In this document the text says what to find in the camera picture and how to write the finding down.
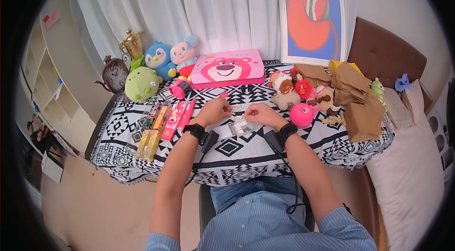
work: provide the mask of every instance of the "gold trophy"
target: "gold trophy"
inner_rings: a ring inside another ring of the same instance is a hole
[[[143,53],[142,39],[144,39],[145,43],[147,39],[147,33],[145,31],[141,31],[139,33],[132,34],[132,30],[128,28],[127,34],[128,37],[118,45],[118,48],[122,53],[124,53],[125,55],[130,57],[132,61],[134,61],[142,56]]]

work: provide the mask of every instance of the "black wristband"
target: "black wristband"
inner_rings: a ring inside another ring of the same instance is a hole
[[[191,135],[195,136],[200,145],[203,145],[207,139],[208,133],[205,132],[204,127],[200,124],[186,125],[185,128],[183,128],[183,133],[186,131],[189,131]]]
[[[297,132],[297,127],[291,123],[287,123],[281,127],[280,131],[278,132],[278,139],[280,140],[281,144],[284,146],[287,138]]]

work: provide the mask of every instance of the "geometric pattern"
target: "geometric pattern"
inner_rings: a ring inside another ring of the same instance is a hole
[[[271,64],[266,67],[266,77],[277,70],[288,72],[291,67]],[[168,90],[168,86],[173,82],[174,80],[170,80],[160,85],[157,93],[158,96],[168,98],[171,104],[176,101]],[[208,100],[218,97],[222,92],[227,93],[229,97],[226,100],[231,105],[239,104],[242,107],[235,113],[236,116],[241,116],[251,103],[265,102],[284,118],[289,119],[288,111],[281,111],[270,102],[274,90],[268,87],[267,81],[263,84],[193,90],[186,98],[186,100],[196,98],[193,116]],[[169,152],[181,136],[177,131],[172,140],[161,140],[152,162],[136,159],[129,150],[136,149],[137,144],[130,144],[128,147],[126,145],[130,138],[136,143],[139,142],[143,128],[137,126],[137,123],[145,108],[146,105],[142,103],[131,101],[123,103],[120,97],[106,117],[91,154],[91,162],[95,166],[103,168],[112,178],[123,184],[130,185],[151,175],[158,176]],[[381,153],[392,143],[394,135],[386,125],[383,125],[384,134],[379,140],[350,143],[344,126],[325,125],[321,122],[327,117],[323,112],[318,112],[313,123],[305,129],[299,129],[297,133],[316,152],[321,162],[328,166],[348,169],[363,167],[371,157]],[[217,125],[232,122],[226,119]],[[196,171],[194,182],[226,186],[261,175],[291,175],[289,168],[273,153],[263,138],[270,130],[268,127],[258,126],[251,134],[219,141],[201,163],[199,161],[202,152],[199,146],[190,177]]]

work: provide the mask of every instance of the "person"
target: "person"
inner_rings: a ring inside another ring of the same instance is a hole
[[[33,131],[33,122],[38,125],[36,131]],[[33,114],[33,120],[27,122],[27,129],[30,134],[31,142],[41,153],[44,153],[44,151],[48,150],[57,142],[57,139],[50,132],[49,128],[43,125],[38,115]]]
[[[207,127],[230,117],[230,111],[226,100],[213,99],[190,124]],[[250,105],[244,118],[275,130],[288,123],[265,103]],[[319,232],[305,227],[304,205],[292,214],[286,212],[295,201],[293,177],[263,177],[270,179],[211,187],[216,216],[205,228],[197,250],[376,250],[374,240],[346,210],[321,160],[305,140],[292,134],[284,146]],[[146,251],[180,250],[182,194],[197,147],[197,138],[187,131],[164,163],[153,198]]]

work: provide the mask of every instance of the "framed painting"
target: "framed painting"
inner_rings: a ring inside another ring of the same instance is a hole
[[[346,60],[344,0],[279,0],[283,63]]]

